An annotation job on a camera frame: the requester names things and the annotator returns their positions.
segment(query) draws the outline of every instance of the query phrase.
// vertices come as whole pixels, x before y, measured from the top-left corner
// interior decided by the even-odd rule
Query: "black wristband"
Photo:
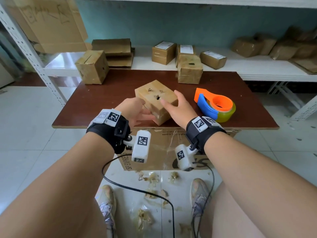
[[[115,127],[104,123],[93,123],[86,133],[93,132],[104,138],[114,149],[115,154],[121,154],[125,149],[123,140],[130,134],[129,121],[120,116]]]
[[[204,146],[207,142],[207,140],[216,132],[224,132],[227,133],[218,123],[216,123],[214,120],[212,120],[209,117],[201,117],[199,116],[194,118],[197,119],[196,122],[192,122],[194,119],[189,121],[189,123],[186,126],[186,138],[189,140],[191,144],[191,148],[198,149],[202,154],[205,154]],[[200,131],[200,128],[203,128],[203,125],[205,126],[205,130]]]

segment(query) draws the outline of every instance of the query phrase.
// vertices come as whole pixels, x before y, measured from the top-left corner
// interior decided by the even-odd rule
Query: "sneaker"
[[[191,185],[191,205],[192,205],[192,217],[200,217],[203,214],[203,207],[206,202],[209,190],[205,181],[202,179],[194,179]]]
[[[105,223],[107,224],[107,229],[111,232],[111,236],[109,237],[114,237],[116,230],[114,214],[117,209],[117,200],[110,185],[104,185],[101,187],[101,194],[97,202],[105,219]]]

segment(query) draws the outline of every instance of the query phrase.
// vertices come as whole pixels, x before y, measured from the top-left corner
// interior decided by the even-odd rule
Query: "wall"
[[[277,37],[288,26],[317,25],[316,9],[246,7],[134,1],[77,0],[91,42],[131,38],[133,45],[161,40],[180,44],[228,47],[257,31]]]

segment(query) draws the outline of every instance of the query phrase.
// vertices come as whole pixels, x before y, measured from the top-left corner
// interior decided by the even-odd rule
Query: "table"
[[[134,90],[158,80],[172,90],[182,92],[198,115],[194,102],[196,88],[224,95],[236,104],[231,119],[221,125],[226,129],[278,129],[271,115],[236,72],[203,72],[200,84],[177,82],[176,71],[116,70],[109,71],[102,85],[80,83],[65,107],[52,124],[53,128],[87,128],[101,109],[115,108],[125,98],[135,97]],[[158,127],[153,121],[144,121],[138,127]],[[161,127],[179,127],[172,119]]]

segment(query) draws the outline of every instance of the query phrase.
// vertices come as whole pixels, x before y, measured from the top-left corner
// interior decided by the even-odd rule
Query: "white shelf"
[[[273,60],[269,56],[243,58],[225,48],[197,48],[197,53],[211,50],[226,56],[227,62],[223,68],[214,70],[204,65],[204,71],[237,72],[243,80],[257,81],[304,81],[317,82],[316,75],[308,75],[288,61]],[[151,47],[136,47],[131,69],[136,70],[177,70],[175,60],[168,65],[152,62]],[[45,68],[48,76],[79,77],[75,62],[83,53],[61,53]]]
[[[317,8],[317,0],[125,0],[264,7]]]

